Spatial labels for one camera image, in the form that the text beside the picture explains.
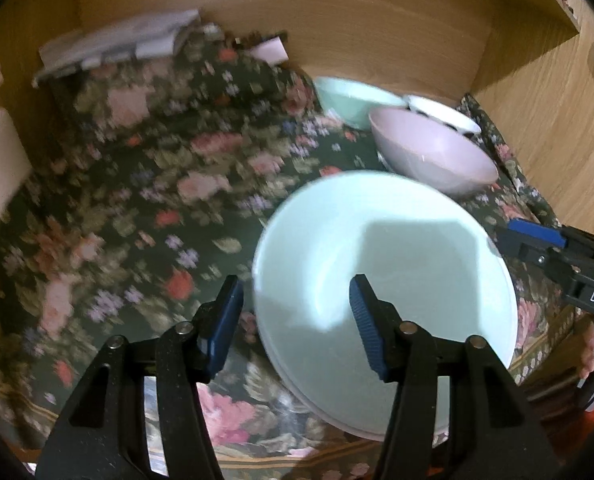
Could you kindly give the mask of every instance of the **metal screw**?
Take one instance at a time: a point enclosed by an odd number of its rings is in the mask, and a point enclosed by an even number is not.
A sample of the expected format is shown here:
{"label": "metal screw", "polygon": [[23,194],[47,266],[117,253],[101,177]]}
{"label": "metal screw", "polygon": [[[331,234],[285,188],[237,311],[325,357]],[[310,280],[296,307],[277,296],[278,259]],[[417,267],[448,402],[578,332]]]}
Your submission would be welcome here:
{"label": "metal screw", "polygon": [[180,321],[175,325],[175,332],[179,335],[190,334],[193,330],[193,324],[190,321]]}
{"label": "metal screw", "polygon": [[406,335],[414,334],[417,331],[417,326],[412,321],[404,321],[399,325],[399,329]]}
{"label": "metal screw", "polygon": [[106,344],[108,345],[109,348],[116,350],[124,344],[124,341],[126,341],[124,336],[114,335],[108,341],[106,341]]}
{"label": "metal screw", "polygon": [[470,338],[470,344],[475,348],[485,348],[487,343],[484,338],[480,335],[474,335]]}

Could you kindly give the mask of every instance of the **bowl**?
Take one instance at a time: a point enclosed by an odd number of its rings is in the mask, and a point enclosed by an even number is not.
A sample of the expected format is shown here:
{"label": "bowl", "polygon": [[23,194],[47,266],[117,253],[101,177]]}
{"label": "bowl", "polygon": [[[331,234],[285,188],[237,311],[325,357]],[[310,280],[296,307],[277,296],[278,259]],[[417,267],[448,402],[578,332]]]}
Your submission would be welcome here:
{"label": "bowl", "polygon": [[467,196],[497,181],[493,160],[444,124],[402,108],[370,112],[379,153],[389,167],[451,196]]}
{"label": "bowl", "polygon": [[379,105],[406,105],[404,98],[359,81],[317,77],[314,84],[324,113],[337,116],[345,124],[358,130],[371,128],[368,113],[372,108]]}
{"label": "bowl", "polygon": [[[371,370],[350,308],[352,277],[437,337],[484,336],[507,366],[517,307],[484,229],[438,191],[392,173],[316,180],[275,212],[257,245],[253,301],[261,341],[286,386],[341,430],[382,440],[396,384]],[[439,383],[437,433],[448,426]]]}
{"label": "bowl", "polygon": [[408,108],[415,113],[423,114],[435,121],[449,126],[461,135],[480,134],[481,128],[471,118],[466,117],[454,108],[418,95],[405,95],[404,99],[408,103]]}

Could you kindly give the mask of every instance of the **mint green bowl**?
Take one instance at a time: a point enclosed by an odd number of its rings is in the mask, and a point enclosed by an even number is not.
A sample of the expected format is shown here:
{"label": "mint green bowl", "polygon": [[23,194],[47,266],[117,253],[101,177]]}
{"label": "mint green bowl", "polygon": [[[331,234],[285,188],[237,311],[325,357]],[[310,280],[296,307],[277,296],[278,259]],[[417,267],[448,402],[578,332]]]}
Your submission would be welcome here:
{"label": "mint green bowl", "polygon": [[337,115],[344,124],[370,130],[368,113],[377,106],[407,105],[407,101],[376,86],[338,77],[315,78],[315,90],[325,114]]}

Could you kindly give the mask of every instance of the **dark green floral fabric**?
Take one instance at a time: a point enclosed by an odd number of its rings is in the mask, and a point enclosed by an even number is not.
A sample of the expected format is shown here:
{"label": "dark green floral fabric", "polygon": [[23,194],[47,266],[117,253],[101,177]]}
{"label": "dark green floral fabric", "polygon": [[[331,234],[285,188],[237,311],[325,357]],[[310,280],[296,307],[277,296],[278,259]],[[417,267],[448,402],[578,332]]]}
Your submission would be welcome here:
{"label": "dark green floral fabric", "polygon": [[[372,135],[322,116],[309,80],[227,49],[214,26],[191,35],[174,59],[105,66],[56,91],[76,133],[52,172],[33,174],[0,220],[4,436],[41,447],[110,335],[160,335],[237,274],[247,290],[231,352],[216,380],[199,387],[226,478],[370,471],[379,444],[325,424],[269,364],[250,266],[290,193],[339,171],[383,170]],[[506,173],[461,205],[489,232],[532,212],[556,222],[476,102],[467,96],[462,108],[482,126],[475,142]],[[520,382],[568,329],[568,314],[543,275],[509,268],[520,319],[511,371]],[[152,465],[165,471],[152,381],[146,398]]]}

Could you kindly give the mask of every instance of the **pink bowl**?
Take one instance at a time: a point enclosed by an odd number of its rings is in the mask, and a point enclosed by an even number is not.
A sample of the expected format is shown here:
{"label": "pink bowl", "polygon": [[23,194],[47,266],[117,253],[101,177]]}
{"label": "pink bowl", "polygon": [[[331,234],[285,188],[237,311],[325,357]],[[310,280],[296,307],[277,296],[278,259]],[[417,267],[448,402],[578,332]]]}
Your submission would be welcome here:
{"label": "pink bowl", "polygon": [[373,108],[369,117],[379,152],[397,173],[453,196],[499,178],[483,150],[443,124],[404,108]]}

